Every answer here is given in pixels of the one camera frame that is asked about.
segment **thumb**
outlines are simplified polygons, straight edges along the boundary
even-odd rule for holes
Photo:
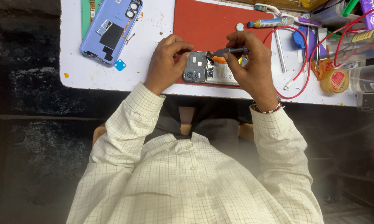
[[[228,67],[230,68],[231,72],[235,76],[239,76],[245,70],[242,68],[242,66],[239,64],[238,59],[234,56],[234,54],[231,53],[224,53],[223,54],[224,59],[227,62]]]
[[[179,58],[179,61],[175,64],[174,68],[177,73],[183,73],[184,68],[187,65],[187,60],[190,57],[191,53],[190,52],[185,52],[184,54],[181,55]]]

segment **black screwdriver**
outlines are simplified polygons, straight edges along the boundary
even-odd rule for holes
[[[246,46],[243,46],[243,47],[228,47],[228,48],[223,48],[223,49],[217,50],[214,53],[211,53],[210,51],[208,51],[206,54],[209,58],[213,58],[214,56],[223,57],[224,53],[234,54],[234,53],[238,53],[238,52],[244,52],[245,54],[248,54],[249,51],[248,51],[248,48]]]

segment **white shirt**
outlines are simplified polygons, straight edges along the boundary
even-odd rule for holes
[[[256,179],[196,133],[143,144],[164,99],[139,83],[106,122],[67,223],[323,223],[307,144],[283,109],[251,108],[262,170]]]

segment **toothbrush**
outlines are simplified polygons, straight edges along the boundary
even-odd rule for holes
[[[268,9],[276,13],[279,17],[291,17],[295,19],[295,22],[306,25],[306,26],[321,26],[321,23],[318,23],[318,22],[315,22],[315,21],[312,21],[306,18],[302,18],[302,17],[292,16],[287,13],[282,13],[274,6],[261,4],[261,3],[255,4],[255,10],[257,11],[267,12]]]

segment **yellow container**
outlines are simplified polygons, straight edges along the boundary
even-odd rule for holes
[[[349,74],[344,69],[335,69],[324,72],[319,85],[326,93],[342,93],[348,88],[349,80]]]

